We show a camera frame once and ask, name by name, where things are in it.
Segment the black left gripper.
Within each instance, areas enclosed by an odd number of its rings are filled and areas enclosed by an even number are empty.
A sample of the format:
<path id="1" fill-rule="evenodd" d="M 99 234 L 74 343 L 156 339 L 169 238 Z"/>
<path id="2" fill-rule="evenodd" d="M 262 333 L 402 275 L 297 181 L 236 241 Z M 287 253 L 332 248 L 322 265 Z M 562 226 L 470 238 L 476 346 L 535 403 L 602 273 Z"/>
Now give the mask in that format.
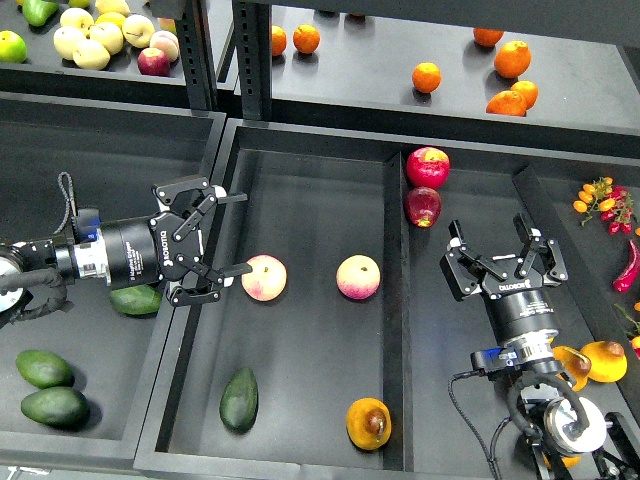
<path id="1" fill-rule="evenodd" d="M 203 255 L 200 222 L 218 205 L 246 201 L 246 193 L 229 193 L 199 176 L 156 184 L 152 193 L 160 209 L 154 217 L 110 221 L 100 227 L 112 288 L 180 281 L 191 272 L 200 283 L 171 287 L 167 299 L 172 306 L 203 305 L 219 301 L 221 291 L 236 277 L 253 272 L 247 262 L 211 269 L 195 261 Z"/>

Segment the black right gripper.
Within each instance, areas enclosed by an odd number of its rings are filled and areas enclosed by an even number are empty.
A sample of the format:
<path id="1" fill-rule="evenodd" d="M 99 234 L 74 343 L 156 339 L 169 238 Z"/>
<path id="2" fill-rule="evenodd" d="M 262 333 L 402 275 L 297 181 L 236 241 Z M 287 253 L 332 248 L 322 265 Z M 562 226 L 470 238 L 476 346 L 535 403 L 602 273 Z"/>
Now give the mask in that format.
<path id="1" fill-rule="evenodd" d="M 502 281 L 503 270 L 468 246 L 458 220 L 448 226 L 450 240 L 439 263 L 456 301 L 483 292 L 500 346 L 523 339 L 544 342 L 557 336 L 559 324 L 544 287 L 568 280 L 558 242 L 544 237 L 523 213 L 514 216 L 513 224 L 523 245 L 515 277 Z"/>

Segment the yellow pear under arm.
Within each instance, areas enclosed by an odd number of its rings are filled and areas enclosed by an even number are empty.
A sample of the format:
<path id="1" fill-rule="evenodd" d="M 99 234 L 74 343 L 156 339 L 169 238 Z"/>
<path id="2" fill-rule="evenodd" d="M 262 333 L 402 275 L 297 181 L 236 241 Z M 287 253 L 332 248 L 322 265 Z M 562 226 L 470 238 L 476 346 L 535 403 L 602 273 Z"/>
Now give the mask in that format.
<path id="1" fill-rule="evenodd" d="M 544 455 L 543 459 L 544 459 L 544 463 L 546 465 L 546 468 L 548 470 L 552 470 L 553 467 L 551 465 L 551 462 L 550 462 L 549 458 L 546 455 Z M 561 460 L 562 460 L 563 465 L 567 469 L 571 469 L 571 468 L 575 467 L 576 465 L 578 465 L 581 462 L 582 457 L 581 456 L 574 456 L 574 457 L 562 456 Z"/>

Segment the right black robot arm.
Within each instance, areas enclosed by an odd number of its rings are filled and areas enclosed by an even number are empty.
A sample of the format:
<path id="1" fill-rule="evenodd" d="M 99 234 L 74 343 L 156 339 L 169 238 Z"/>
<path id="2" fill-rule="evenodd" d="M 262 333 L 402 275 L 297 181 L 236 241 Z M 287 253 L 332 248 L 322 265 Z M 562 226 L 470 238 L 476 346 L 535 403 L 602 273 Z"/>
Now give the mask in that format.
<path id="1" fill-rule="evenodd" d="M 639 443 L 630 426 L 580 396 L 577 377 L 552 351 L 559 328 L 547 290 L 568 279 L 559 245 L 522 215 L 513 223 L 521 252 L 493 257 L 468 246 L 458 221 L 449 225 L 440 267 L 457 301 L 482 298 L 497 343 L 471 353 L 470 370 L 451 379 L 505 383 L 508 416 L 496 430 L 519 430 L 538 478 L 568 479 L 568 461 L 588 454 L 598 478 L 636 479 Z"/>

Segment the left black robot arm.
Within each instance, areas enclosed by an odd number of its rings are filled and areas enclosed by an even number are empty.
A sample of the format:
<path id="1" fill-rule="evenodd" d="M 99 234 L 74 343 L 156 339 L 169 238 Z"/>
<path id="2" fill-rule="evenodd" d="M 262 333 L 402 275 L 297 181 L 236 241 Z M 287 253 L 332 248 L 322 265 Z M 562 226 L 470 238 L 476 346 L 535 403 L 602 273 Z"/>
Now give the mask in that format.
<path id="1" fill-rule="evenodd" d="M 200 227 L 214 208 L 246 200 L 244 193 L 188 176 L 153 186 L 157 213 L 103 222 L 97 210 L 78 208 L 69 173 L 59 174 L 58 186 L 65 214 L 54 234 L 1 245 L 3 325 L 69 310 L 67 287 L 81 279 L 103 279 L 114 289 L 167 282 L 169 304 L 181 307 L 219 300 L 252 270 L 248 263 L 207 266 Z"/>

